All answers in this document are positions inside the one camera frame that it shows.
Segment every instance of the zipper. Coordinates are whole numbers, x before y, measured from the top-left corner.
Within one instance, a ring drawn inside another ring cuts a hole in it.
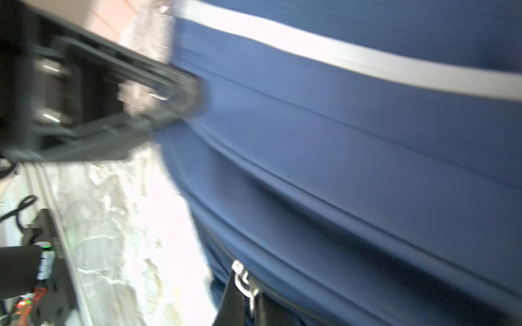
[[[237,260],[234,257],[234,255],[228,250],[228,248],[226,248],[216,238],[216,236],[211,231],[209,231],[209,229],[206,226],[203,225],[203,223],[197,221],[195,218],[193,218],[193,220],[194,220],[194,223],[197,224],[198,226],[200,226],[205,231],[205,233],[213,240],[213,242],[216,243],[216,245],[218,245],[219,249],[221,249],[221,251],[230,259],[230,261],[232,261],[232,272],[236,273],[236,275],[234,276],[234,281],[236,280],[236,278],[239,278],[240,281],[245,282],[243,280],[243,278],[247,279],[248,283],[246,283],[246,282],[245,283],[248,285],[248,287],[243,288],[243,289],[247,290],[246,292],[249,292],[248,291],[249,289],[252,290],[252,297],[253,297],[252,299],[249,296],[250,292],[247,295],[245,292],[242,291],[241,288],[239,288],[237,283],[235,283],[235,285],[249,299],[250,317],[253,318],[253,316],[255,315],[256,296],[260,293],[264,293],[264,294],[268,295],[270,298],[272,298],[273,300],[275,300],[276,302],[278,302],[279,304],[290,308],[290,310],[292,310],[294,312],[299,312],[299,313],[302,313],[303,315],[307,315],[307,316],[321,322],[324,325],[337,326],[333,322],[325,320],[324,318],[316,315],[315,313],[309,311],[308,309],[303,308],[303,307],[295,304],[294,302],[284,298],[279,293],[277,293],[274,289],[272,289],[268,285],[264,284],[260,279],[256,278],[254,275],[252,275],[252,273],[250,273],[245,268],[243,263],[240,262],[239,260]]]

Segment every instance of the white stripe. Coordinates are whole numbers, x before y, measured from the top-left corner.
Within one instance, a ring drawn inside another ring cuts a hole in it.
[[[367,76],[416,87],[522,101],[522,75],[409,58],[338,41],[265,18],[199,0],[187,0],[179,17],[277,49]]]

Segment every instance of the blue fabric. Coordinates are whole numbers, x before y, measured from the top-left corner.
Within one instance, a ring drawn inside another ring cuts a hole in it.
[[[254,275],[333,324],[498,321],[455,287],[515,310],[520,103],[381,81],[184,20],[176,39],[172,63],[206,81],[206,103],[157,139],[195,218]],[[218,251],[206,253],[224,278]]]
[[[522,6],[518,0],[206,2],[404,56],[522,71]]]

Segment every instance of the marble surface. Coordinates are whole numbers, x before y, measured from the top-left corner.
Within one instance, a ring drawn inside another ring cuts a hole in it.
[[[120,43],[165,61],[172,8],[169,1],[146,1]],[[126,110],[154,107],[148,91],[123,85]],[[211,275],[157,145],[144,144],[125,161],[45,170],[95,326],[212,324]]]

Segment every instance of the black strap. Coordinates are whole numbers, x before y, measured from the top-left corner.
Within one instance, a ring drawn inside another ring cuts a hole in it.
[[[231,272],[212,326],[245,326],[245,295],[235,285],[234,276]],[[263,293],[256,296],[255,307],[255,326],[291,325],[288,311]]]

